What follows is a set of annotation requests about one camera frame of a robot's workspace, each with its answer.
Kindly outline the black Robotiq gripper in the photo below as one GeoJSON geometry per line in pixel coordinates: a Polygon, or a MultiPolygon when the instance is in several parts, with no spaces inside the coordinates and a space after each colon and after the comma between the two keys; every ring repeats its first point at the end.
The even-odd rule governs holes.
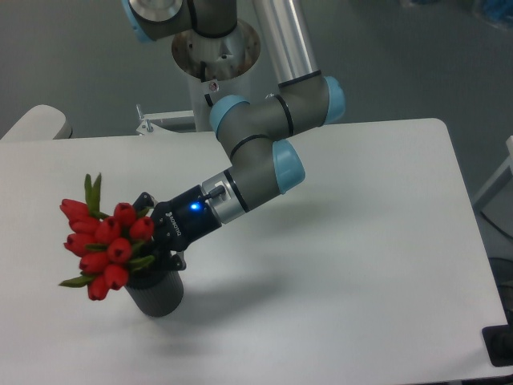
{"type": "Polygon", "coordinates": [[[200,185],[169,201],[156,204],[154,197],[142,192],[133,203],[136,218],[152,211],[155,271],[183,271],[187,268],[184,252],[194,241],[221,227],[220,220],[204,200],[200,185]]]}

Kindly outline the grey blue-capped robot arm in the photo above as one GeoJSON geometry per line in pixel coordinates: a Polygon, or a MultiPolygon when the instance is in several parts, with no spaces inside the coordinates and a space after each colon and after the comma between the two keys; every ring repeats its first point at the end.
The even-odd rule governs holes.
{"type": "Polygon", "coordinates": [[[255,34],[234,1],[126,1],[143,41],[172,37],[173,58],[200,86],[194,117],[230,167],[153,210],[144,249],[153,269],[179,271],[194,241],[300,184],[305,170],[289,138],[345,112],[339,82],[317,63],[298,1],[256,1],[255,34]]]}

